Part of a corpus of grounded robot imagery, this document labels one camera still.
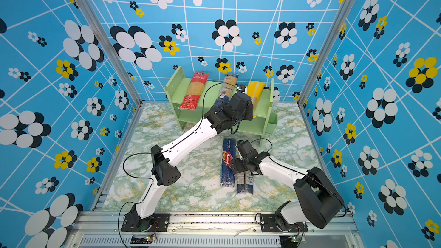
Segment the clear blue spaghetti package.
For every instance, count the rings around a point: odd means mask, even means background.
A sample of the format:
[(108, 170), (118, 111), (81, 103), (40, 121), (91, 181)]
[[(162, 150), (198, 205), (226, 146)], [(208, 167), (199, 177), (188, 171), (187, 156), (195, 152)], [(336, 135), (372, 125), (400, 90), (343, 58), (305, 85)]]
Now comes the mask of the clear blue spaghetti package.
[(250, 171), (240, 172), (236, 175), (237, 194), (253, 194), (253, 174)]

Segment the dark blue spaghetti package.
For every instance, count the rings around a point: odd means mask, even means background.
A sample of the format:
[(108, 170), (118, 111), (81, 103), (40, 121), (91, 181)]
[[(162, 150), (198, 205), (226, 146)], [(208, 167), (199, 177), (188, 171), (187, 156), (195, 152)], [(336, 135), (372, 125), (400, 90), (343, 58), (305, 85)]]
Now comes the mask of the dark blue spaghetti package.
[(223, 187), (234, 187), (235, 175), (232, 169), (232, 161), (235, 160), (236, 140), (224, 138), (222, 147), (221, 181)]

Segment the blue yellow spaghetti package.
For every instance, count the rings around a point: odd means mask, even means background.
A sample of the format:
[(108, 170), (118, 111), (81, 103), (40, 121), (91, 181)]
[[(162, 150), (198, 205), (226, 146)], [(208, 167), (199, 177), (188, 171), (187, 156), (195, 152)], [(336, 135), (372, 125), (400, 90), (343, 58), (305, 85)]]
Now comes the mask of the blue yellow spaghetti package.
[(233, 95), (233, 91), (236, 90), (236, 83), (238, 74), (228, 73), (223, 83), (220, 85), (220, 91), (218, 97), (214, 101), (213, 106), (220, 106), (223, 103), (228, 103)]

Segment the red spaghetti package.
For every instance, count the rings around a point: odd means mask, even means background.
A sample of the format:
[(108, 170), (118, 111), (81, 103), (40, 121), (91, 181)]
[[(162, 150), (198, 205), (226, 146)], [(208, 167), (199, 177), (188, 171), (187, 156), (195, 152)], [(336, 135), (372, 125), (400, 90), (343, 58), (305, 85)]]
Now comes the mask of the red spaghetti package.
[(196, 110), (198, 106), (199, 99), (205, 88), (206, 82), (208, 80), (209, 73), (206, 72), (195, 72), (187, 88), (186, 95), (183, 102), (178, 107), (180, 110)]

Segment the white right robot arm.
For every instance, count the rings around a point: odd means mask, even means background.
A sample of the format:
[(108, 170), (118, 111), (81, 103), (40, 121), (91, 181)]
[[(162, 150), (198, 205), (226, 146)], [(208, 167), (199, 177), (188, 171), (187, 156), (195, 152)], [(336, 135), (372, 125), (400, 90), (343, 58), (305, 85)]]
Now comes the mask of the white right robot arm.
[(287, 201), (274, 213), (279, 230), (288, 232), (299, 222), (323, 229), (344, 209), (341, 195), (320, 168), (303, 169), (276, 161), (268, 152), (258, 153), (249, 141), (239, 140), (237, 149), (240, 158), (232, 161), (234, 173), (266, 176), (295, 191), (297, 202)]

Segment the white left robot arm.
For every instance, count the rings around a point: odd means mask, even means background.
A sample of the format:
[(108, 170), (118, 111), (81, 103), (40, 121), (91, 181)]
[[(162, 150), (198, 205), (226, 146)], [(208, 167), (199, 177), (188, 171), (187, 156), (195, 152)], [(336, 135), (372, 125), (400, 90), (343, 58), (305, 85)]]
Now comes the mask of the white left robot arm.
[(155, 213), (157, 203), (168, 186), (181, 177), (177, 166), (190, 152), (205, 141), (225, 130), (231, 130), (242, 121), (253, 119), (253, 104), (249, 95), (238, 92), (219, 106), (212, 106), (189, 131), (163, 148), (155, 145), (150, 150), (153, 162), (152, 181), (131, 212), (139, 219)]

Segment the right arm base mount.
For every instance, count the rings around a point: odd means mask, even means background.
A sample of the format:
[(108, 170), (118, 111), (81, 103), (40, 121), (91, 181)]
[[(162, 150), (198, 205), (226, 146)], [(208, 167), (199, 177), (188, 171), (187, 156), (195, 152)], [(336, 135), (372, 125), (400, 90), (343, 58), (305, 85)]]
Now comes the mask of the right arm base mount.
[(305, 233), (308, 219), (298, 202), (287, 201), (273, 214), (258, 213), (255, 222), (263, 233)]

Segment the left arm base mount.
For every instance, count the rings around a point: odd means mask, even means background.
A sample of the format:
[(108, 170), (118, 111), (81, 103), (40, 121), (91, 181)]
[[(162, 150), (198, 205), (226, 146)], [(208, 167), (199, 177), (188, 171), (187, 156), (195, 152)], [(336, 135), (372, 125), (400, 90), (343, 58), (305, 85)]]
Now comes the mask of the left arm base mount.
[(122, 232), (167, 232), (170, 222), (170, 214), (152, 214), (147, 218), (140, 218), (133, 205), (128, 213), (124, 215), (121, 226)]

